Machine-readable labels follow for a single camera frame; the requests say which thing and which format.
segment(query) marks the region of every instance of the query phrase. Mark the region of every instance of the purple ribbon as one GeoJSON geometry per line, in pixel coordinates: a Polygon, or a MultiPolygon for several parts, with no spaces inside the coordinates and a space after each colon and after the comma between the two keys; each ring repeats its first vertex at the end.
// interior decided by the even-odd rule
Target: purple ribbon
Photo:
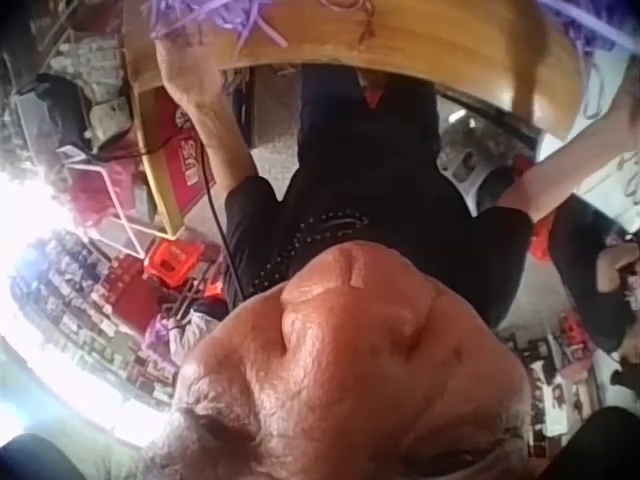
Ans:
{"type": "Polygon", "coordinates": [[[640,53],[640,40],[634,38],[638,26],[626,0],[538,0],[574,42],[583,59],[595,50],[611,51],[616,45],[632,54],[640,53]]]}
{"type": "MultiPolygon", "coordinates": [[[[367,0],[353,0],[351,5],[335,5],[332,0],[319,0],[332,10],[344,12],[357,10],[367,0]]],[[[238,34],[239,51],[247,41],[254,27],[261,28],[281,47],[289,43],[260,16],[260,7],[273,0],[149,0],[145,5],[146,15],[151,21],[154,37],[160,37],[187,23],[204,20],[238,34]]]]}

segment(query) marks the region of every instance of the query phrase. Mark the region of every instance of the white wire rack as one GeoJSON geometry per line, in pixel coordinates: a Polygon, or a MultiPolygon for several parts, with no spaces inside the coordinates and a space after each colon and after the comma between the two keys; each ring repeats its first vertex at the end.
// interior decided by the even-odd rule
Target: white wire rack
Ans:
{"type": "Polygon", "coordinates": [[[106,218],[96,228],[85,229],[87,236],[100,240],[125,253],[144,258],[146,249],[153,241],[154,235],[140,230],[127,218],[106,167],[83,163],[86,159],[85,154],[74,147],[63,147],[58,149],[58,152],[65,157],[65,165],[68,169],[97,172],[102,175],[113,206],[116,209],[116,217],[106,218]]]}

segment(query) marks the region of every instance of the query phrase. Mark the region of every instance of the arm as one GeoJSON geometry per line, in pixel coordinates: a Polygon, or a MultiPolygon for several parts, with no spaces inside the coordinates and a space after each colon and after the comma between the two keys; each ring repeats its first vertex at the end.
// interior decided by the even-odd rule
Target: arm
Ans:
{"type": "Polygon", "coordinates": [[[588,177],[617,156],[638,149],[640,91],[632,61],[609,111],[545,161],[527,171],[498,201],[538,221],[555,210],[588,177]]]}
{"type": "Polygon", "coordinates": [[[245,178],[258,175],[229,100],[224,95],[195,106],[190,116],[207,150],[216,187],[223,198],[245,178]]]}
{"type": "Polygon", "coordinates": [[[498,206],[527,213],[534,222],[564,202],[589,176],[620,155],[609,123],[596,121],[509,187],[498,206]]]}
{"type": "Polygon", "coordinates": [[[226,199],[247,177],[258,175],[223,91],[211,51],[211,26],[193,26],[156,41],[164,86],[189,115],[205,145],[217,189],[226,199]]]}

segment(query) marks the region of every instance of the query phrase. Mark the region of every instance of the red plastic stool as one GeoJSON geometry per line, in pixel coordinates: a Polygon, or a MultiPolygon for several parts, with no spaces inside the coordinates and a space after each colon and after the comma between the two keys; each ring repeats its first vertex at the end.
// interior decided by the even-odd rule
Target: red plastic stool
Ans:
{"type": "Polygon", "coordinates": [[[144,270],[177,288],[187,281],[204,250],[201,243],[161,239],[147,255],[144,270]]]}

